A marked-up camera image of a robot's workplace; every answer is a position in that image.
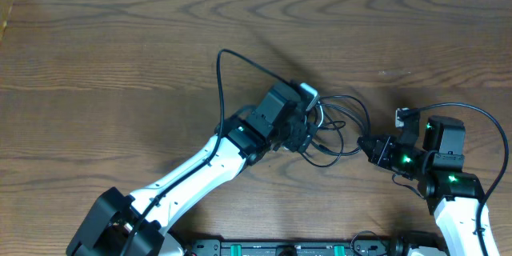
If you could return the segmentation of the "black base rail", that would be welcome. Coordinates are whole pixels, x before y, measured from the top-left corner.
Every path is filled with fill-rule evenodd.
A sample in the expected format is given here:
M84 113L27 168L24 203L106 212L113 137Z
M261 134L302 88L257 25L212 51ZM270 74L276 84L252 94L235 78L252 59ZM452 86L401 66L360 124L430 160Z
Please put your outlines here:
M391 238L370 230L350 239L305 240L228 240L197 239L186 248L188 256L447 256L443 238L436 234L409 231Z

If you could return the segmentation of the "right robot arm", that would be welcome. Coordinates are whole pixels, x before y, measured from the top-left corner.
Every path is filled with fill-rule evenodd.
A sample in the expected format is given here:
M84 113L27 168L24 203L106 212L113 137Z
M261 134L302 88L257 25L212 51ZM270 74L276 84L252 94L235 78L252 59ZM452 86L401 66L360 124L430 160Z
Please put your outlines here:
M390 248L392 255L497 255L490 227L485 193L475 174L464 172L463 147L466 129L462 121L445 116L429 117L422 148L419 113L397 110L401 133L361 136L358 145L370 163L409 180L412 191L426 201L442 236L412 232L400 236Z

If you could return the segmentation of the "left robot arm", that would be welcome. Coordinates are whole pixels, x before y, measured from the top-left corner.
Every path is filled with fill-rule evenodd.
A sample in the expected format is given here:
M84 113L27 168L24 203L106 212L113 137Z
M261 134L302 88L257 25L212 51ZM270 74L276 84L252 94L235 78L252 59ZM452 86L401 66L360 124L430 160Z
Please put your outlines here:
M319 94L306 83L278 82L258 106L221 122L207 144L163 178L128 195L111 187L94 202L68 255L183 255L171 227L216 187L270 150L303 152L316 127L307 115Z

